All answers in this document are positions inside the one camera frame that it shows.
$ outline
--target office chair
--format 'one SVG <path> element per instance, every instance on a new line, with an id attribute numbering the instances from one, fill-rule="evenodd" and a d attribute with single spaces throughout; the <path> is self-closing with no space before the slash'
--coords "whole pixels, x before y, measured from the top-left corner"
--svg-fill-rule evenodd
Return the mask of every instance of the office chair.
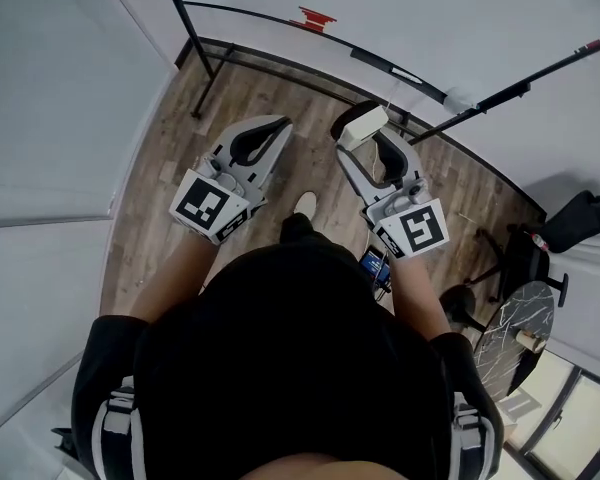
<path id="1" fill-rule="evenodd" d="M 496 303 L 507 299 L 523 284 L 544 281 L 560 291 L 558 307 L 562 307 L 567 296 L 569 276 L 564 274 L 562 281 L 549 277 L 549 255 L 534 243 L 532 235 L 541 237 L 550 252 L 562 253 L 583 240 L 599 234 L 600 196 L 594 196 L 585 190 L 576 195 L 545 224 L 509 225 L 507 231 L 511 236 L 504 252 L 487 230 L 479 229 L 476 232 L 477 237 L 487 240 L 498 263 L 475 279 L 465 279 L 464 286 L 474 286 L 500 272 L 498 294 L 489 298 L 489 302 Z"/>

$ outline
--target shoe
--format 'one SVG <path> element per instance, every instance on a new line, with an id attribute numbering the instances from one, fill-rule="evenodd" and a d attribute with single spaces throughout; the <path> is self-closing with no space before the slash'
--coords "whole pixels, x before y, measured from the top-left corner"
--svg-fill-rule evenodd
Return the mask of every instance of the shoe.
<path id="1" fill-rule="evenodd" d="M 316 208 L 318 207 L 318 198 L 313 192 L 305 192 L 300 196 L 296 207 L 293 209 L 293 213 L 302 213 L 309 220 L 313 220 L 316 214 Z"/>

